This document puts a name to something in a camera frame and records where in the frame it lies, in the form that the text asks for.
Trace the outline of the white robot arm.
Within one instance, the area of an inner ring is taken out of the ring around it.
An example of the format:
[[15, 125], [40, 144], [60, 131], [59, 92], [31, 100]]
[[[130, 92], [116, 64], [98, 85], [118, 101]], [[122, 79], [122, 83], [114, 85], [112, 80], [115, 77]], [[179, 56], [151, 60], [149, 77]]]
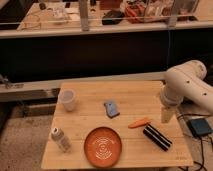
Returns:
[[206, 66], [199, 60], [173, 66], [164, 73], [165, 85], [159, 93], [162, 123], [171, 120], [185, 98], [213, 114], [213, 86], [203, 81], [206, 74]]

